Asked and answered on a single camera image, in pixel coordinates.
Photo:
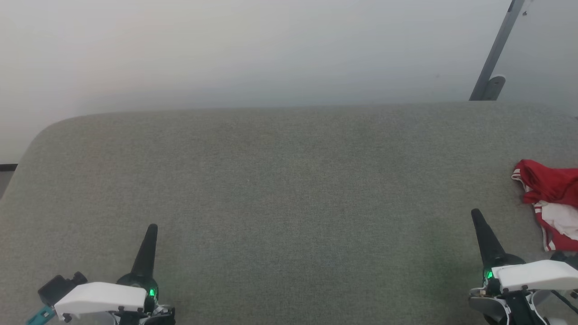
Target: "red fabric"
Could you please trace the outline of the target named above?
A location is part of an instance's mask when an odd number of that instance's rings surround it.
[[[534,160],[521,160],[516,169],[532,191],[524,194],[524,203],[540,200],[578,208],[578,168],[548,168]]]
[[[521,160],[515,169],[520,170],[521,181],[531,188],[524,194],[525,203],[541,201],[567,204],[578,208],[578,168],[548,168],[534,160]],[[534,207],[536,220],[544,229],[546,250],[578,251],[578,241],[560,234],[542,219],[542,208]]]

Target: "folded clothing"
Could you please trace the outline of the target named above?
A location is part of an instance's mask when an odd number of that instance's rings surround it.
[[[548,168],[521,160],[512,179],[524,186],[524,202],[534,206],[544,250],[578,251],[578,168]]]

